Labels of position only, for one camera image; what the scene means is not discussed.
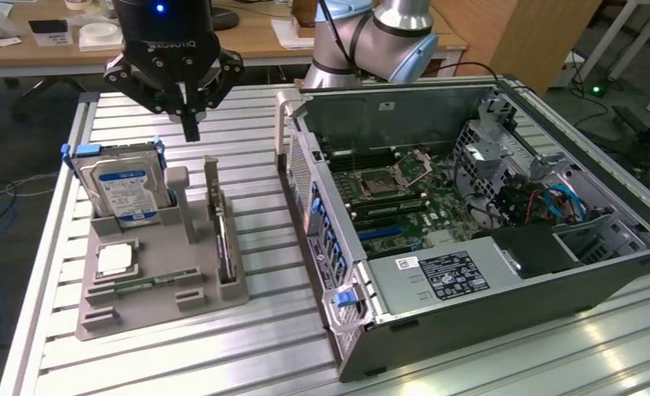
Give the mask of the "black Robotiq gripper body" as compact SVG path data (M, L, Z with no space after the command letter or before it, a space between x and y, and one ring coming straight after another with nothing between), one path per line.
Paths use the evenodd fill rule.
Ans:
M209 1L114 1L122 56L158 82L176 82L184 99L210 81L221 49Z

